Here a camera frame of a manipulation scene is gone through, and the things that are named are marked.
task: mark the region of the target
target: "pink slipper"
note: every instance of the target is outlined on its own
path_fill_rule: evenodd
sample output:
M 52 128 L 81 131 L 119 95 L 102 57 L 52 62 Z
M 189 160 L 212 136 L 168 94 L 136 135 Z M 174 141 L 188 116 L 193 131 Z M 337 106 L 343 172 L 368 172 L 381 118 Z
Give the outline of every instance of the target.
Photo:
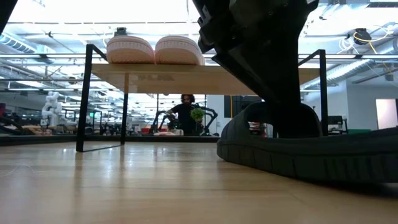
M 113 37 L 106 46 L 106 58 L 109 63 L 155 63 L 154 49 L 150 43 L 139 37 Z
M 156 44 L 156 64 L 205 65 L 197 43 L 188 37 L 167 36 Z

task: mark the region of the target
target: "wooden floor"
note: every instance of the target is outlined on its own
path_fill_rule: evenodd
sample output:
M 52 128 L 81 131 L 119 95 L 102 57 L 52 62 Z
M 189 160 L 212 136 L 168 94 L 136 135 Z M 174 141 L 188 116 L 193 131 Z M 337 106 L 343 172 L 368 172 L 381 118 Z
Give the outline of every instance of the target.
M 398 223 L 396 185 L 336 189 L 230 164 L 215 149 L 0 147 L 0 223 Z

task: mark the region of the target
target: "wooden shelf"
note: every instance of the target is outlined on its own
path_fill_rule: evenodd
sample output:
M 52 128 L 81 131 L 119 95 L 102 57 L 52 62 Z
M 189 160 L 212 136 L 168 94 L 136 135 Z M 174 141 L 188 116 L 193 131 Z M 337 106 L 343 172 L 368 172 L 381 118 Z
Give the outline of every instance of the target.
M 319 77 L 316 68 L 299 71 L 300 84 Z M 93 64 L 92 74 L 129 93 L 255 95 L 220 66 Z

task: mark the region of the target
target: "wooden tabletop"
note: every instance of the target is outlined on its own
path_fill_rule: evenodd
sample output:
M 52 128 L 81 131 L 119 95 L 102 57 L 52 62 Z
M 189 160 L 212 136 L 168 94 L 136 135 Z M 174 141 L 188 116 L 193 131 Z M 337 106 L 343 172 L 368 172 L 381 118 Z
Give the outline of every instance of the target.
M 299 72 L 300 84 L 319 77 L 319 69 Z M 92 73 L 121 91 L 127 75 L 129 93 L 255 95 L 220 66 L 94 64 Z
M 225 162 L 210 143 L 0 147 L 2 224 L 393 224 L 397 191 L 281 177 Z

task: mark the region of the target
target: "man with curly hair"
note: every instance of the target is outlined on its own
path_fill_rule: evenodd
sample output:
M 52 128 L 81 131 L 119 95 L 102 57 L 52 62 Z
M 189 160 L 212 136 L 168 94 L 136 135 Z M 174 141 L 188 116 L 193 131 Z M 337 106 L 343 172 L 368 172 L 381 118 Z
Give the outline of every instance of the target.
M 174 106 L 168 111 L 170 114 L 178 114 L 178 121 L 184 135 L 192 134 L 197 126 L 197 122 L 191 117 L 191 110 L 195 108 L 192 103 L 195 102 L 195 97 L 192 94 L 182 94 L 181 104 Z

